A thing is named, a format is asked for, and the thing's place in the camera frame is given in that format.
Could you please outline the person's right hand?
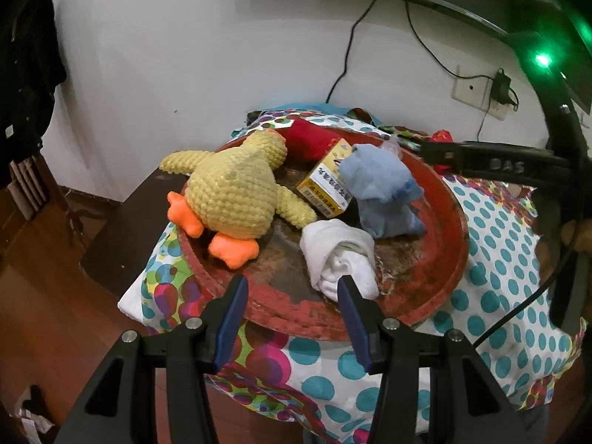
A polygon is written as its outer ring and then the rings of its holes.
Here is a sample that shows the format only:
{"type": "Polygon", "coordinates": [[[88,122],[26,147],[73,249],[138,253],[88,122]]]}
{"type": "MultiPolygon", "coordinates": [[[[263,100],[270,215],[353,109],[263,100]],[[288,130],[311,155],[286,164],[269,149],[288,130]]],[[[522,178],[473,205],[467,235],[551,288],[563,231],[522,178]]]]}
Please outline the person's right hand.
{"type": "Polygon", "coordinates": [[[551,276],[552,271],[559,263],[561,246],[569,246],[571,239],[576,235],[574,251],[591,256],[592,222],[568,222],[559,228],[552,222],[545,221],[537,216],[533,222],[533,232],[539,237],[535,255],[539,262],[539,275],[544,282],[551,276]]]}

